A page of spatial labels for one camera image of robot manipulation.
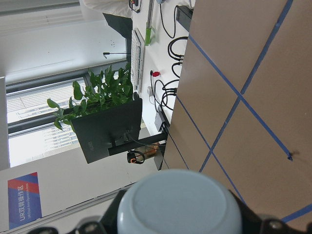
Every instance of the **blue tape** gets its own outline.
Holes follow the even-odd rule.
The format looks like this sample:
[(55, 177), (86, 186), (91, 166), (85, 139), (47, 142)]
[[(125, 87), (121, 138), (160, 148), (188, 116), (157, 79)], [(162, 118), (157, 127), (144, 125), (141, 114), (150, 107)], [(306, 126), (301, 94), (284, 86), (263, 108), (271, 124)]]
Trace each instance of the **blue tape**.
[(229, 182), (231, 183), (231, 185), (233, 186), (234, 190), (236, 191), (237, 195), (239, 196), (239, 198), (241, 199), (241, 201), (246, 204), (244, 198), (242, 197), (242, 195), (240, 194), (240, 192), (238, 191), (237, 187), (234, 185), (233, 181), (231, 180), (230, 176), (228, 175), (228, 173), (225, 171), (224, 167), (222, 166), (222, 164), (220, 163), (219, 159), (215, 156), (214, 152), (211, 151), (216, 162), (219, 164), (221, 170), (223, 171), (223, 173), (225, 174), (226, 178), (229, 180)]
[(208, 152), (203, 164), (201, 165), (201, 168), (199, 169), (199, 172), (202, 172), (202, 170), (204, 169), (204, 167), (206, 166), (210, 156), (211, 156), (211, 152), (215, 149), (216, 145), (218, 144), (223, 132), (224, 132), (224, 129), (226, 128), (226, 126), (228, 125), (228, 123), (230, 122), (230, 119), (232, 118), (233, 114), (234, 114), (234, 111), (236, 110), (238, 104), (239, 104), (240, 100), (237, 98), (232, 109), (230, 110), (228, 116), (226, 117), (218, 135), (216, 136), (216, 139), (214, 140), (214, 143), (213, 145), (211, 146), (211, 150)]
[(307, 205), (306, 207), (300, 209), (299, 211), (296, 211), (296, 212), (290, 214), (289, 216), (282, 218), (282, 221), (285, 223), (290, 222), (290, 221), (292, 221), (296, 218), (299, 218), (299, 217), (301, 217), (301, 216), (303, 216), (303, 215), (305, 215), (311, 211), (312, 211), (312, 204)]
[(170, 167), (168, 166), (168, 164), (167, 164), (165, 158), (163, 158), (163, 161), (165, 162), (165, 164), (166, 164), (166, 166), (168, 167), (168, 169), (170, 169)]
[(176, 96), (176, 99), (180, 102), (181, 106), (183, 107), (184, 111), (186, 112), (186, 114), (188, 115), (188, 117), (190, 118), (190, 120), (192, 121), (193, 125), (195, 126), (195, 128), (197, 129), (198, 133), (200, 134), (201, 138), (204, 140), (205, 144), (207, 145), (207, 147), (209, 148), (210, 152), (212, 152), (215, 160), (217, 161), (217, 163), (219, 164), (220, 168), (222, 169), (222, 171), (224, 172), (225, 176), (227, 177), (227, 179), (229, 180), (229, 182), (232, 184), (234, 190), (236, 191), (236, 193), (238, 194), (239, 198), (242, 200), (242, 202), (245, 203), (245, 200), (243, 199), (242, 195), (240, 194), (240, 192), (238, 191), (237, 187), (234, 185), (233, 181), (231, 180), (231, 178), (229, 177), (229, 175), (227, 174), (227, 172), (225, 171), (224, 167), (222, 166), (222, 164), (220, 163), (220, 161), (218, 160), (218, 158), (215, 156), (213, 150), (211, 149), (210, 145), (208, 144), (207, 140), (205, 139), (204, 135), (201, 133), (200, 129), (198, 128), (198, 126), (196, 125), (196, 123), (194, 122), (193, 118), (191, 117), (190, 113), (188, 112), (188, 110), (186, 109), (186, 107), (184, 106), (184, 104), (182, 103), (182, 101), (180, 100), (180, 98), (178, 96)]
[(220, 69), (216, 66), (216, 64), (210, 59), (210, 57), (203, 51), (203, 49), (199, 46), (199, 44), (194, 40), (194, 38), (189, 35), (189, 39), (193, 42), (193, 44), (197, 47), (197, 49), (201, 52), (201, 54), (206, 58), (206, 60), (210, 63), (210, 65), (218, 72), (218, 74), (223, 78), (223, 80), (227, 83), (227, 85), (233, 90), (233, 92), (237, 95), (237, 97), (245, 104), (245, 106), (250, 110), (253, 116), (260, 122), (260, 124), (267, 130), (267, 132), (271, 135), (271, 137), (276, 141), (276, 143), (282, 148), (282, 150), (286, 153), (289, 160), (293, 160), (291, 153), (286, 148), (286, 146), (282, 143), (282, 141), (275, 135), (275, 133), (268, 127), (268, 125), (263, 121), (263, 119), (258, 115), (258, 113), (251, 107), (251, 105), (245, 100), (242, 94), (234, 87), (234, 85), (226, 78), (226, 76), (220, 71)]
[(175, 140), (172, 138), (172, 136), (170, 135), (170, 133), (169, 133), (169, 136), (170, 136), (170, 138), (171, 138), (172, 142), (174, 143), (174, 145), (175, 145), (175, 147), (176, 147), (177, 151), (179, 152), (179, 154), (180, 154), (180, 156), (181, 156), (181, 158), (182, 158), (182, 160), (183, 160), (183, 162), (184, 162), (184, 164), (185, 164), (186, 168), (189, 170), (190, 168), (188, 167), (188, 165), (187, 165), (186, 161), (184, 160), (184, 157), (182, 156), (182, 154), (181, 154), (181, 152), (180, 152), (180, 150), (179, 150), (178, 146), (177, 146), (177, 145), (176, 145), (176, 143), (175, 143)]
[(288, 0), (288, 1), (286, 2), (285, 6), (284, 6), (284, 8), (283, 8), (283, 10), (282, 10), (282, 13), (281, 13), (280, 16), (278, 17), (277, 22), (276, 22), (276, 24), (274, 25), (274, 28), (273, 28), (273, 30), (271, 31), (270, 35), (269, 35), (269, 38), (267, 39), (267, 41), (266, 41), (266, 43), (265, 43), (265, 45), (264, 45), (264, 47), (263, 47), (263, 49), (262, 49), (262, 51), (261, 51), (261, 53), (260, 53), (258, 59), (257, 59), (257, 61), (255, 62), (255, 65), (253, 66), (252, 71), (250, 72), (250, 74), (249, 74), (249, 76), (248, 76), (248, 78), (247, 78), (247, 80), (246, 80), (246, 82), (245, 82), (245, 84), (244, 84), (242, 90), (240, 91), (241, 94), (244, 94), (244, 93), (246, 92), (246, 90), (247, 90), (247, 88), (248, 88), (250, 82), (252, 81), (252, 79), (253, 79), (253, 77), (254, 77), (256, 71), (258, 70), (258, 67), (260, 66), (260, 64), (261, 64), (263, 58), (265, 57), (265, 55), (267, 54), (267, 51), (268, 51), (268, 49), (269, 49), (269, 46), (271, 45), (271, 43), (272, 43), (272, 41), (273, 41), (275, 35), (277, 34), (277, 32), (278, 32), (280, 26), (282, 25), (282, 23), (283, 23), (283, 21), (284, 21), (286, 15), (287, 15), (287, 13), (288, 13), (290, 7), (292, 6), (292, 3), (293, 3), (293, 0)]
[[(241, 91), (240, 91), (241, 94), (244, 94), (244, 93), (246, 92), (247, 88), (249, 87), (249, 85), (250, 85), (250, 83), (251, 83), (251, 81), (252, 81), (252, 79), (253, 79), (253, 77), (254, 77), (256, 71), (258, 70), (258, 68), (259, 68), (259, 66), (260, 66), (260, 64), (261, 64), (261, 62), (262, 62), (262, 60), (263, 60), (263, 58), (264, 58), (265, 55), (267, 54), (267, 51), (268, 51), (268, 49), (269, 49), (270, 44), (272, 43), (272, 41), (273, 41), (274, 37), (276, 36), (276, 34), (277, 34), (277, 32), (278, 32), (280, 26), (281, 26), (282, 23), (283, 23), (283, 21), (284, 21), (286, 15), (287, 15), (287, 13), (289, 12), (289, 9), (290, 9), (292, 3), (293, 3), (293, 0), (288, 0), (287, 3), (285, 4), (285, 6), (284, 6), (284, 8), (283, 8), (283, 10), (282, 10), (282, 13), (281, 13), (280, 16), (278, 17), (277, 22), (276, 22), (276, 24), (274, 25), (274, 28), (273, 28), (273, 30), (271, 31), (270, 35), (269, 35), (269, 38), (267, 39), (267, 41), (266, 41), (266, 43), (265, 43), (265, 45), (264, 45), (264, 47), (263, 47), (263, 49), (262, 49), (262, 51), (261, 51), (261, 53), (260, 53), (260, 55), (259, 55), (259, 57), (258, 57), (256, 63), (255, 63), (254, 66), (253, 66), (253, 69), (251, 70), (251, 72), (250, 72), (250, 74), (249, 74), (249, 76), (248, 76), (248, 78), (247, 78), (247, 80), (246, 80), (246, 82), (245, 82), (243, 88), (242, 88)], [(219, 131), (219, 133), (218, 133), (218, 135), (217, 135), (217, 137), (216, 137), (216, 139), (215, 139), (213, 145), (211, 146), (211, 149), (212, 149), (212, 150), (214, 150), (215, 147), (216, 147), (216, 145), (218, 144), (218, 142), (219, 142), (219, 140), (220, 140), (220, 138), (221, 138), (221, 136), (222, 136), (222, 134), (223, 134), (223, 132), (224, 132), (224, 129), (226, 128), (226, 126), (228, 125), (229, 121), (231, 120), (231, 118), (232, 118), (232, 116), (233, 116), (233, 114), (234, 114), (234, 112), (235, 112), (235, 110), (236, 110), (236, 108), (237, 108), (239, 102), (240, 102), (240, 99), (237, 98), (236, 101), (235, 101), (235, 103), (234, 103), (234, 105), (233, 105), (233, 107), (232, 107), (232, 109), (230, 110), (230, 112), (229, 112), (229, 114), (228, 114), (226, 120), (224, 121), (223, 126), (221, 127), (221, 129), (220, 129), (220, 131)], [(199, 169), (199, 172), (202, 172), (202, 170), (203, 170), (204, 167), (206, 166), (206, 164), (207, 164), (207, 162), (208, 162), (210, 156), (211, 156), (211, 152), (209, 152), (209, 153), (207, 154), (207, 157), (205, 158), (205, 160), (204, 160), (204, 162), (203, 162), (201, 168)]]

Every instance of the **green object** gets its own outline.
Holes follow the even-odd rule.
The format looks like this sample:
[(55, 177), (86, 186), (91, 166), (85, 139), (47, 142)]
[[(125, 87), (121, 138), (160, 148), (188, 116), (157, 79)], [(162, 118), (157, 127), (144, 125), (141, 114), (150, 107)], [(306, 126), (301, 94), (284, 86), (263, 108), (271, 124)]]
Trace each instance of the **green object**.
[[(118, 72), (118, 78), (114, 78), (116, 72)], [(127, 63), (125, 68), (120, 68), (117, 71), (113, 71), (112, 66), (110, 66), (98, 75), (90, 71), (89, 73), (91, 86), (86, 86), (84, 93), (81, 91), (79, 83), (77, 81), (73, 82), (74, 99), (72, 97), (69, 98), (68, 109), (60, 108), (56, 102), (47, 99), (49, 107), (58, 109), (53, 112), (57, 117), (54, 125), (58, 129), (63, 130), (61, 123), (72, 126), (72, 119), (90, 115), (133, 100), (130, 63)]]
[(146, 33), (145, 33), (145, 45), (149, 45), (151, 43), (151, 28), (146, 28)]

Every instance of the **red and blue sign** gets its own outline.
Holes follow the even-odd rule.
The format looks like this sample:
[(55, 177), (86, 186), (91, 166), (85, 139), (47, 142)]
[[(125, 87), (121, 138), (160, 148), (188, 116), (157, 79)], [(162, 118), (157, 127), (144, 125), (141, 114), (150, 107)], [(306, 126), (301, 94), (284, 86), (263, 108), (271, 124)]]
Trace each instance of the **red and blue sign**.
[(8, 181), (9, 227), (42, 218), (37, 172)]

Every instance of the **white keyboard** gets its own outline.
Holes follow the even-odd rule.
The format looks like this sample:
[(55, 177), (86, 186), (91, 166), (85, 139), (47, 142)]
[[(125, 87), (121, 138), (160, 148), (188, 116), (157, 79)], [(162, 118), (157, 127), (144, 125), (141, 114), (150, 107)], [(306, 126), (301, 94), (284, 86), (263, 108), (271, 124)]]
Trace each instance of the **white keyboard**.
[(144, 61), (144, 40), (140, 31), (135, 28), (132, 30), (131, 45), (131, 83), (134, 91), (141, 92), (143, 61)]

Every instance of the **monitor back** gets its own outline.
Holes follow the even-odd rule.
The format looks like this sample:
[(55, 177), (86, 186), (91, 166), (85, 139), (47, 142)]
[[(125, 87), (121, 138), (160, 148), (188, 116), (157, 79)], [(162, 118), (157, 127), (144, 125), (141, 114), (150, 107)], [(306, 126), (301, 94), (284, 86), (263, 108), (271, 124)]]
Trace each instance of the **monitor back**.
[(126, 143), (129, 131), (138, 139), (142, 118), (142, 99), (136, 99), (108, 110), (72, 120), (74, 130), (88, 163), (108, 157), (112, 142)]

